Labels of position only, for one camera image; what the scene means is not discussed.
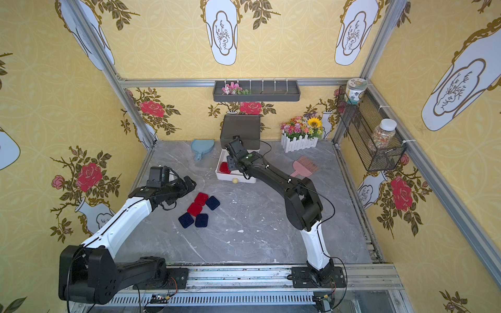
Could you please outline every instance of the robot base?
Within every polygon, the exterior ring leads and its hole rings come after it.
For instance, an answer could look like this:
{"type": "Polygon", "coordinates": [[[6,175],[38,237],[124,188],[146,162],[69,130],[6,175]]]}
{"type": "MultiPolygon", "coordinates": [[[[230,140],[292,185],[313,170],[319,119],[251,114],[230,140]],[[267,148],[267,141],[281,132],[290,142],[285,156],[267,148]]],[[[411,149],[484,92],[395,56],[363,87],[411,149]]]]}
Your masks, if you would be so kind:
{"type": "Polygon", "coordinates": [[[318,277],[318,274],[315,273],[315,269],[312,267],[293,267],[291,268],[291,273],[294,288],[330,288],[331,282],[336,284],[336,288],[346,287],[346,279],[342,267],[334,266],[332,271],[323,277],[321,280],[323,283],[321,284],[315,284],[315,281],[312,279],[313,276],[318,277]]]}
{"type": "Polygon", "coordinates": [[[152,289],[170,289],[176,290],[176,283],[172,279],[176,280],[177,289],[182,290],[186,289],[186,281],[188,280],[188,269],[187,268],[169,268],[167,270],[167,281],[165,283],[161,283],[159,286],[158,280],[151,280],[140,282],[133,286],[133,289],[141,289],[141,290],[152,290],[152,289]]]}

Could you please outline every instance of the sunflower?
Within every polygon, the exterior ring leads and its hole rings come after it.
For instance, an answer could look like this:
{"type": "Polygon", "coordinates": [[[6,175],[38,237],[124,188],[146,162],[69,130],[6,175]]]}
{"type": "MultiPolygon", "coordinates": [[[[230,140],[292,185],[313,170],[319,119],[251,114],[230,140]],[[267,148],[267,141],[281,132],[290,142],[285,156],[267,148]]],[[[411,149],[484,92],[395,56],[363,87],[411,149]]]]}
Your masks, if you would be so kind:
{"type": "Polygon", "coordinates": [[[311,126],[311,127],[314,127],[314,128],[320,128],[322,127],[322,122],[320,122],[320,120],[316,117],[312,117],[308,120],[308,124],[311,126]]]}

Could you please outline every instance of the white picket fence planter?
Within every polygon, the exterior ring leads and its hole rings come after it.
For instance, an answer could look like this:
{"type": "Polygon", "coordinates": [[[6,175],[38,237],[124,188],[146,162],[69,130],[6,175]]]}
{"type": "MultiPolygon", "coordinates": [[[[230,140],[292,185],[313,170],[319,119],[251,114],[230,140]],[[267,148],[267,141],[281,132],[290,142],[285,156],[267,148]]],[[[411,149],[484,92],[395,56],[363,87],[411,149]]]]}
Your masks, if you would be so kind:
{"type": "Polygon", "coordinates": [[[290,140],[290,138],[285,135],[284,131],[282,131],[280,144],[284,148],[285,152],[290,152],[316,147],[317,141],[318,138],[308,139],[308,135],[304,138],[299,136],[299,140],[297,138],[290,140]]]}

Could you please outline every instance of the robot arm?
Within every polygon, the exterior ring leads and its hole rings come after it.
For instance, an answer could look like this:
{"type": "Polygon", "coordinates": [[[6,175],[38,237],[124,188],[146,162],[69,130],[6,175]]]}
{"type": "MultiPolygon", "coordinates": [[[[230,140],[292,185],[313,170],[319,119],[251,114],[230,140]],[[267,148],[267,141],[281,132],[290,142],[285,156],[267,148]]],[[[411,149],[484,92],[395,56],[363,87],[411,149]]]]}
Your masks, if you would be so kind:
{"type": "Polygon", "coordinates": [[[163,201],[171,205],[195,186],[188,176],[182,180],[166,166],[151,167],[146,186],[136,188],[117,214],[80,246],[70,245],[63,250],[59,263],[59,298],[106,304],[119,290],[133,284],[164,286],[169,273],[163,258],[142,257],[122,264],[116,264],[114,258],[140,221],[158,205],[165,209],[163,201]]]}
{"type": "Polygon", "coordinates": [[[313,182],[309,178],[300,180],[289,176],[268,164],[261,154],[255,151],[249,153],[238,137],[226,145],[226,150],[229,153],[227,162],[230,170],[238,170],[244,175],[258,178],[284,198],[287,219],[301,231],[306,246],[311,280],[315,285],[329,282],[334,264],[323,250],[323,207],[313,182]]]}

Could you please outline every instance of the metal mesh basket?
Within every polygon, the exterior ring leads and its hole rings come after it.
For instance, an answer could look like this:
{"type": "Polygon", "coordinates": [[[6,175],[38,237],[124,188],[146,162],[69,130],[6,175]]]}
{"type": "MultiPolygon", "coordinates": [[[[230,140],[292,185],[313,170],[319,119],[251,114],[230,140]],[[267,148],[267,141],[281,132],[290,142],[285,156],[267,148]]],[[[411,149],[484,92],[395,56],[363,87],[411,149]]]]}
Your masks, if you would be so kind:
{"type": "Polygon", "coordinates": [[[357,105],[346,103],[345,89],[346,86],[340,87],[337,109],[365,169],[368,172],[393,170],[407,148],[402,143],[398,130],[388,147],[377,148],[372,140],[372,131],[382,119],[388,117],[379,110],[379,106],[368,91],[357,105]]]}

